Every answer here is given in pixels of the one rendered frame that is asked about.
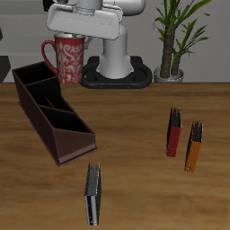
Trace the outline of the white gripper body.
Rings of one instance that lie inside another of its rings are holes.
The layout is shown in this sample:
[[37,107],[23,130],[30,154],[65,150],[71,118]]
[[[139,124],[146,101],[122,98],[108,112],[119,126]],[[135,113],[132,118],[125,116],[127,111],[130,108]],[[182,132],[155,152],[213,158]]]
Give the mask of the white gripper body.
[[53,4],[49,8],[47,27],[51,31],[115,40],[119,36],[120,21],[121,16],[114,12],[75,13],[71,5]]

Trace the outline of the red patterned mug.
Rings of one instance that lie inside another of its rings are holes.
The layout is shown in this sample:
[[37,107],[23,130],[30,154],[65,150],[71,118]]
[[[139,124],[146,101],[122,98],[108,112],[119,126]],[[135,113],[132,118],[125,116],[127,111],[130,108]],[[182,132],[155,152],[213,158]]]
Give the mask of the red patterned mug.
[[[61,84],[79,84],[82,82],[85,36],[59,33],[54,41],[46,40],[41,45],[41,54],[48,66],[55,72]],[[45,46],[50,44],[56,53],[57,66],[49,62]]]

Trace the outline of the dark brown desk caddy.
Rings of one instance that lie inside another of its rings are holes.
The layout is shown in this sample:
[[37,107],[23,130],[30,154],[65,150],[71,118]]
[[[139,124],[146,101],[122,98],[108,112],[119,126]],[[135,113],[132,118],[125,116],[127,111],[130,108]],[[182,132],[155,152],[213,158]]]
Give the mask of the dark brown desk caddy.
[[12,72],[20,105],[57,166],[98,150],[95,134],[62,97],[58,78],[45,62]]

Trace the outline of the potted palm plant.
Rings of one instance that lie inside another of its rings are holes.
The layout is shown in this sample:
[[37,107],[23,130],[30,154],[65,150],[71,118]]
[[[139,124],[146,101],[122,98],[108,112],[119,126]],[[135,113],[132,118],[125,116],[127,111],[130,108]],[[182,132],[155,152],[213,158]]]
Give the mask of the potted palm plant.
[[164,13],[157,8],[160,17],[157,17],[153,23],[160,22],[162,29],[158,28],[161,35],[159,40],[164,44],[162,62],[154,71],[155,83],[181,83],[184,73],[179,69],[181,57],[185,54],[192,54],[190,48],[196,43],[207,40],[208,37],[202,37],[206,25],[200,27],[194,34],[192,30],[197,21],[183,24],[190,16],[201,7],[210,3],[211,0],[200,0],[194,4],[194,0],[182,10],[179,8],[181,0],[164,0]]

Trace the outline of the red standing book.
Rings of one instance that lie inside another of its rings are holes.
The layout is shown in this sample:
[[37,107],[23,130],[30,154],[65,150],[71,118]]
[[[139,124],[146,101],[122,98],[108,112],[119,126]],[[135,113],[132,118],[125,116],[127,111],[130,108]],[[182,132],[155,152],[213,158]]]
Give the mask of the red standing book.
[[175,157],[179,137],[181,133],[181,109],[171,108],[167,131],[167,150],[168,157]]

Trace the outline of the orange standing book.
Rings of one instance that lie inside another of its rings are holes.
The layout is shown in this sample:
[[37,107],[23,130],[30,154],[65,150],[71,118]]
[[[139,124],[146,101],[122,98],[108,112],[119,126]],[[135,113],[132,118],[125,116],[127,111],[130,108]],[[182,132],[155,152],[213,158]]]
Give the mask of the orange standing book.
[[195,171],[196,163],[199,157],[199,151],[202,144],[203,136],[203,122],[199,120],[193,120],[190,138],[187,145],[186,159],[184,171],[187,173],[193,173]]

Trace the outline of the black standing book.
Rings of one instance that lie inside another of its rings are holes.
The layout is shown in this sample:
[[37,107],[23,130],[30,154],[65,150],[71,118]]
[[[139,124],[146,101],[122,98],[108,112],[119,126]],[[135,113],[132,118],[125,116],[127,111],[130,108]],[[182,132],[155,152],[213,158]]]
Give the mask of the black standing book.
[[87,178],[84,190],[84,202],[89,226],[99,225],[102,197],[101,166],[88,164]]

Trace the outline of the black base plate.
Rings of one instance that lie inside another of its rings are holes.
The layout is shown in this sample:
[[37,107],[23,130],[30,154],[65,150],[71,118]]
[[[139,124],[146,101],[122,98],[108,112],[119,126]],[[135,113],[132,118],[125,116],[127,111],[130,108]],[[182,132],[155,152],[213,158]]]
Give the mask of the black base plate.
[[99,65],[99,57],[92,56],[83,67],[81,86],[89,89],[141,89],[152,83],[152,71],[143,64],[139,56],[131,56],[131,65],[134,71],[120,79],[110,79],[96,71]]

